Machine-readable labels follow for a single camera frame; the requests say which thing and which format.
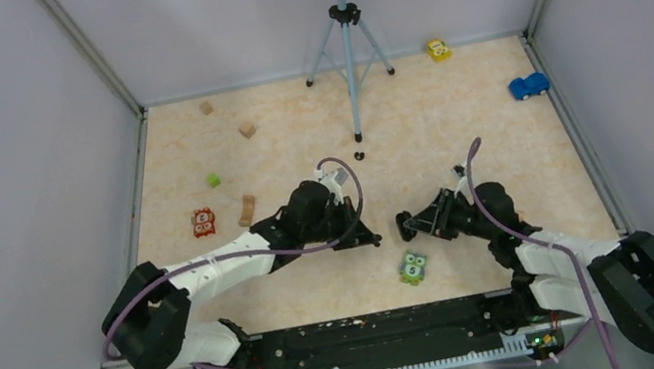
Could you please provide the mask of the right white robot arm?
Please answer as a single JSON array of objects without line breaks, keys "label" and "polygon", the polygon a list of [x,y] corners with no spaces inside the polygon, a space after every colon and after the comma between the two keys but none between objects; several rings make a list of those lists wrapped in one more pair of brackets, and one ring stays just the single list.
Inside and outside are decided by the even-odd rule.
[{"label": "right white robot arm", "polygon": [[497,263],[513,273],[512,303],[523,321],[566,311],[612,325],[638,349],[654,354],[654,235],[589,240],[530,225],[502,184],[472,194],[442,188],[416,214],[395,218],[404,241],[418,234],[443,240],[483,238]]}]

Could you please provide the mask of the black earbud charging case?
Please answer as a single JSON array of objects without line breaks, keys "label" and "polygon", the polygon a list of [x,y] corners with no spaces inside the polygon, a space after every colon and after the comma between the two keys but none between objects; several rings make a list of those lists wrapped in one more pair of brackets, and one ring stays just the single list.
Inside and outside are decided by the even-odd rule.
[{"label": "black earbud charging case", "polygon": [[413,227],[410,226],[410,222],[412,221],[412,214],[404,210],[402,212],[398,212],[398,214],[395,216],[396,217],[394,222],[396,222],[396,227],[401,239],[404,242],[411,242],[418,233]]}]

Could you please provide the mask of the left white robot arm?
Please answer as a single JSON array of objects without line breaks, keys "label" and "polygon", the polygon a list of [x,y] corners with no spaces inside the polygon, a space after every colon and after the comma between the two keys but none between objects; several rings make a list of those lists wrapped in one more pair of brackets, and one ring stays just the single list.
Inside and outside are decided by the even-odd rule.
[{"label": "left white robot arm", "polygon": [[359,207],[327,181],[304,181],[274,215],[234,241],[178,265],[133,269],[102,323],[106,345],[133,369],[207,363],[250,369],[247,335],[227,319],[199,321],[200,306],[249,279],[270,275],[304,254],[378,246],[381,235]]}]

